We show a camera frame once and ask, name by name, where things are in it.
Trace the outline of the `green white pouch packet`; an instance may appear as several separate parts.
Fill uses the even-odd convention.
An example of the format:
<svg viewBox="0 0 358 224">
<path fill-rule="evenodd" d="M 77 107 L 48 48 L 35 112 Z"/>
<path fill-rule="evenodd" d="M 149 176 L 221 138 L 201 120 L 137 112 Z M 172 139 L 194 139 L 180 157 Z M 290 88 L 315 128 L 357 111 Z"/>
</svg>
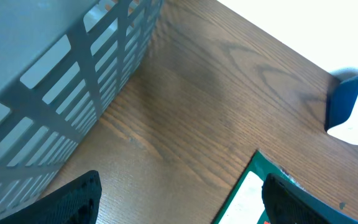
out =
<svg viewBox="0 0 358 224">
<path fill-rule="evenodd" d="M 270 173 L 277 174 L 297 187 L 301 186 L 282 167 L 257 150 L 212 222 L 264 224 L 264 221 L 268 221 L 273 223 L 274 219 L 268 216 L 262 199 L 262 186 Z"/>
</svg>

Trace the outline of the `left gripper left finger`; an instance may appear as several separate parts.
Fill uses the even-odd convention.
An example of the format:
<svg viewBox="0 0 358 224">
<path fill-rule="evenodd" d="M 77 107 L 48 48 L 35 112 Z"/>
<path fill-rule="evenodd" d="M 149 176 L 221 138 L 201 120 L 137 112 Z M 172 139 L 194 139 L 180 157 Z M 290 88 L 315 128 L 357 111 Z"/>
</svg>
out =
<svg viewBox="0 0 358 224">
<path fill-rule="evenodd" d="M 90 170 L 0 224 L 95 224 L 101 193 L 99 172 Z"/>
</svg>

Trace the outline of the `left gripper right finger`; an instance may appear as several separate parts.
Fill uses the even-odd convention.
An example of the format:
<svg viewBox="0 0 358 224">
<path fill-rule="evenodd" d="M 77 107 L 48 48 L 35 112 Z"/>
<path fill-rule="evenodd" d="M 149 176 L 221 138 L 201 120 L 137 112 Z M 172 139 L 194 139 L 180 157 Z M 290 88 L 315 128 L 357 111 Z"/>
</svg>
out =
<svg viewBox="0 0 358 224">
<path fill-rule="evenodd" d="M 262 200 L 271 224 L 358 224 L 278 174 L 267 174 Z"/>
</svg>

